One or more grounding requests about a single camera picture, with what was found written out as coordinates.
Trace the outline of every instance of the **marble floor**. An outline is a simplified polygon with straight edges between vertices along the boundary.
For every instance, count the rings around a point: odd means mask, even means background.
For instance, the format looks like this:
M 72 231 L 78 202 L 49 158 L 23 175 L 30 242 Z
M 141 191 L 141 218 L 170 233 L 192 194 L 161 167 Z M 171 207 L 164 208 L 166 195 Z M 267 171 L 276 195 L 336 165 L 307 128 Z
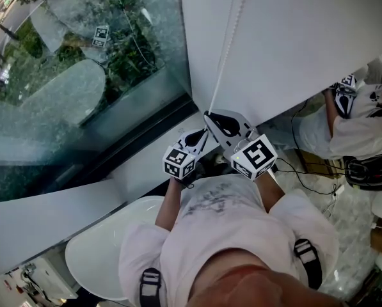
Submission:
M 278 152 L 298 171 L 303 171 L 294 154 Z M 291 171 L 291 167 L 277 161 L 279 169 Z M 353 189 L 346 184 L 344 177 L 332 180 L 317 175 L 299 174 L 302 182 L 310 189 L 329 193 L 333 185 L 344 185 L 344 192 L 333 199 L 330 194 L 311 192 L 300 184 L 295 173 L 276 173 L 276 179 L 286 192 L 300 188 L 307 193 L 312 203 L 334 224 L 340 241 L 340 255 L 336 269 L 323 283 L 321 291 L 340 299 L 349 299 L 363 283 L 374 267 L 377 253 L 370 247 L 370 228 L 374 216 L 370 211 L 374 193 Z

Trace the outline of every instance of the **white sink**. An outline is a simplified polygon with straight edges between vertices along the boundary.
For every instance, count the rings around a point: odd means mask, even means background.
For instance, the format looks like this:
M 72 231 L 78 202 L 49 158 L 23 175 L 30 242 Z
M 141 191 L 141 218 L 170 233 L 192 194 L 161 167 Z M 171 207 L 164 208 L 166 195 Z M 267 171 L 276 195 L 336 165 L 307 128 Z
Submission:
M 65 251 L 66 263 L 83 288 L 104 299 L 126 299 L 118 279 L 125 229 L 133 221 L 154 224 L 163 199 L 140 198 L 70 240 Z

